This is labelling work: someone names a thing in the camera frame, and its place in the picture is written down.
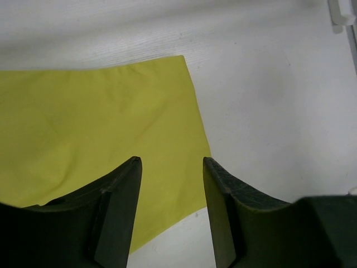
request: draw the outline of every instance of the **white surface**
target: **white surface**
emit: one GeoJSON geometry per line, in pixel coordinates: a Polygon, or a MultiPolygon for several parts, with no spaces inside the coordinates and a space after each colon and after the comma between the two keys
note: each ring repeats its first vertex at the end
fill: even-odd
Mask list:
{"type": "Polygon", "coordinates": [[[207,209],[161,233],[129,256],[128,268],[215,268],[207,209]]]}
{"type": "MultiPolygon", "coordinates": [[[[0,69],[183,54],[213,157],[294,201],[357,184],[357,79],[341,30],[325,0],[2,1],[0,69]]],[[[178,226],[133,254],[130,267],[214,265],[208,220],[178,226]]]]}

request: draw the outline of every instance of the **yellow fabric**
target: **yellow fabric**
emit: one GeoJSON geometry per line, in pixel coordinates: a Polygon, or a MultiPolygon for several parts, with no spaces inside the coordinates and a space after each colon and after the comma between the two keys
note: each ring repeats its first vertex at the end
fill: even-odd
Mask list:
{"type": "Polygon", "coordinates": [[[209,146],[184,57],[0,72],[0,202],[45,204],[143,161],[135,250],[205,206],[209,146]]]}

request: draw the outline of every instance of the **white table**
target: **white table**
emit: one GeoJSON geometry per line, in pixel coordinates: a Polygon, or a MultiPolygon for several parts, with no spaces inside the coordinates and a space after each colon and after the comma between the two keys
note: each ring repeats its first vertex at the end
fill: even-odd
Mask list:
{"type": "MultiPolygon", "coordinates": [[[[0,3],[0,68],[186,57],[213,157],[287,201],[357,186],[357,78],[324,0],[0,3]]],[[[128,267],[215,267],[205,209],[128,267]]]]}

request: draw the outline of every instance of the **white plastic part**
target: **white plastic part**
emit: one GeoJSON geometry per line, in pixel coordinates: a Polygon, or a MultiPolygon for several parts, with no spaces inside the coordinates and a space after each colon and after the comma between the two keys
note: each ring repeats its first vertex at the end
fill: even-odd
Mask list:
{"type": "Polygon", "coordinates": [[[349,26],[356,21],[351,0],[329,0],[331,19],[337,25],[349,26]]]}

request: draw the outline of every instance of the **yellow cloth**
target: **yellow cloth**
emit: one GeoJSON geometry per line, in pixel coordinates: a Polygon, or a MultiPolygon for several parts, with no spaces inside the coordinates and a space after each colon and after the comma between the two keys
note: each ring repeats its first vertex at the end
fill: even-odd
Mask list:
{"type": "Polygon", "coordinates": [[[205,206],[209,146],[183,56],[0,72],[0,202],[45,204],[143,161],[131,250],[205,206]]]}

